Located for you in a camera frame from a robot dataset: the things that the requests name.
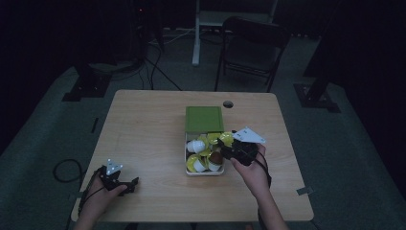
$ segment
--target black stand base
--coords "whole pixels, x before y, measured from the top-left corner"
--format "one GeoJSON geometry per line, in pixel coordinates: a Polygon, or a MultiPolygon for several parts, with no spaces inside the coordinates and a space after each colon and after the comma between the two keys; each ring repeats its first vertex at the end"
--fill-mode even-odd
{"type": "Polygon", "coordinates": [[[302,107],[326,108],[328,112],[341,113],[337,103],[331,101],[327,91],[320,94],[319,97],[311,97],[314,85],[293,84],[296,94],[299,97],[302,107]]]}
{"type": "Polygon", "coordinates": [[[70,93],[66,93],[63,102],[79,102],[81,98],[102,98],[105,95],[111,75],[95,75],[96,80],[88,85],[86,80],[79,77],[70,93]]]}

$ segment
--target black chair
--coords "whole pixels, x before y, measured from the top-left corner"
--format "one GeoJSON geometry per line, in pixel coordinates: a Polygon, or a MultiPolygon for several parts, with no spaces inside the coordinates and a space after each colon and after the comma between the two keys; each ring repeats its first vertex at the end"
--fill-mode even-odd
{"type": "Polygon", "coordinates": [[[223,41],[214,91],[217,91],[223,66],[223,75],[228,68],[267,78],[265,85],[268,84],[266,92],[269,93],[290,33],[276,24],[232,16],[224,21],[221,34],[223,41]]]}

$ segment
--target hand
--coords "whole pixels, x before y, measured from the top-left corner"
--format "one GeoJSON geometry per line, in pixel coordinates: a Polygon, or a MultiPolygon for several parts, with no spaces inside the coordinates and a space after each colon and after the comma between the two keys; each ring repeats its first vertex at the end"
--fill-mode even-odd
{"type": "MultiPolygon", "coordinates": [[[[257,160],[264,165],[265,162],[262,156],[265,156],[266,148],[261,144],[257,144],[257,146],[259,152],[257,154],[257,160]]],[[[231,158],[231,162],[255,198],[269,194],[267,174],[257,162],[253,161],[248,167],[239,163],[235,158],[231,158]]]]}
{"type": "Polygon", "coordinates": [[[98,172],[89,189],[87,195],[88,199],[83,205],[75,229],[92,229],[95,222],[104,213],[111,201],[126,188],[126,185],[121,185],[112,191],[108,191],[104,188],[100,179],[100,173],[98,172]]]}

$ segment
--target gray carpet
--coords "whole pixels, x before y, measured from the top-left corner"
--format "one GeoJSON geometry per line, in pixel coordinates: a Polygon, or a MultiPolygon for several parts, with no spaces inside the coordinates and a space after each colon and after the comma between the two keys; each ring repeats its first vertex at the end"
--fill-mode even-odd
{"type": "MultiPolygon", "coordinates": [[[[215,35],[204,38],[219,42],[215,35]]],[[[348,102],[345,92],[328,86],[330,97],[342,113],[302,108],[293,83],[312,83],[303,72],[318,41],[292,38],[271,92],[276,94],[302,171],[315,218],[312,222],[288,222],[291,229],[406,229],[406,203],[389,177],[379,155],[348,102]]],[[[193,40],[180,38],[166,44],[158,66],[183,90],[213,91],[219,46],[204,41],[200,65],[192,66],[193,40]]],[[[158,52],[149,49],[155,61],[158,52]]],[[[112,66],[96,64],[103,71],[112,66]]],[[[50,87],[30,120],[0,158],[0,229],[64,229],[79,181],[60,183],[54,166],[68,158],[84,169],[90,162],[108,108],[119,89],[149,90],[148,64],[139,73],[115,74],[104,98],[64,103],[78,75],[71,68],[50,87]],[[98,124],[93,129],[95,119],[98,124]]],[[[228,72],[218,91],[264,92],[263,79],[228,72]]],[[[177,90],[155,70],[155,90],[177,90]]],[[[76,177],[76,165],[58,168],[59,177],[76,177]]],[[[99,223],[96,229],[124,229],[126,223],[99,223]]],[[[197,229],[244,229],[245,223],[200,223],[197,229]]],[[[191,229],[188,223],[141,223],[139,229],[191,229]]]]}

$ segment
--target green lid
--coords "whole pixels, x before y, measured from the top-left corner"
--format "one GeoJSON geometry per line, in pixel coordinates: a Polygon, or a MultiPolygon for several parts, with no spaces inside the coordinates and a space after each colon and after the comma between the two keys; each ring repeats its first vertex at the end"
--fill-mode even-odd
{"type": "Polygon", "coordinates": [[[200,133],[224,131],[221,107],[187,106],[185,131],[200,133]]]}

